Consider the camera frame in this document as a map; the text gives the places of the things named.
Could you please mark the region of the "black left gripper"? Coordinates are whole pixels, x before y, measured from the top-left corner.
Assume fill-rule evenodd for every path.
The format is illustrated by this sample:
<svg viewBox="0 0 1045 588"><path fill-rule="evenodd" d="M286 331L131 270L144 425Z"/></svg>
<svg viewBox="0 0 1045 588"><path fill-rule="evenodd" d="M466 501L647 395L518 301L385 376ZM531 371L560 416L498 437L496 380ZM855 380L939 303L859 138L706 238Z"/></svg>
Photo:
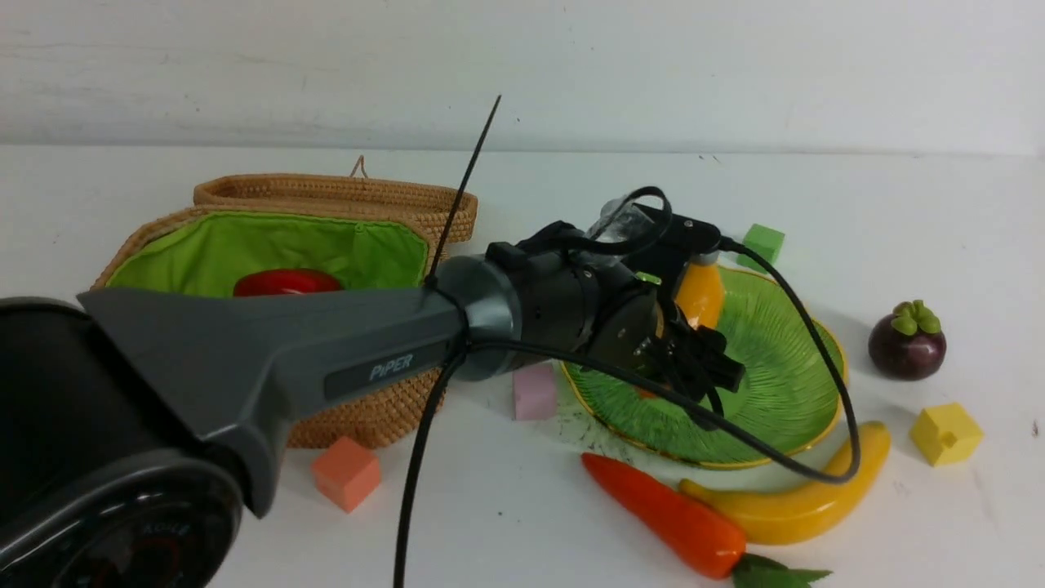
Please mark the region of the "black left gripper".
<svg viewBox="0 0 1045 588"><path fill-rule="evenodd" d="M682 395L694 406L709 399L710 409L705 410L724 417L718 389L735 394L746 374L745 366L728 356L727 338L705 325L675 325L674 354L654 351L652 358L649 347L663 331L660 283L650 282L641 274L603 306L585 354L649 377L661 387Z"/></svg>

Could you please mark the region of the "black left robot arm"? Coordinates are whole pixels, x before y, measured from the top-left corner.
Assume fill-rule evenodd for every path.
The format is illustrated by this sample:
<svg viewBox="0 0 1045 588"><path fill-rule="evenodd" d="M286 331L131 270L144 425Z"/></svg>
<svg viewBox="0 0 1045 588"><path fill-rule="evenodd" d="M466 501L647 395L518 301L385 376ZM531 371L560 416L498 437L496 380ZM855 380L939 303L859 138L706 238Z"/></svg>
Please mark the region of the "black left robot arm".
<svg viewBox="0 0 1045 588"><path fill-rule="evenodd" d="M204 587L292 425L433 368L433 401L545 358L649 371L715 425L745 369L617 250L494 243L410 289L4 299L2 584Z"/></svg>

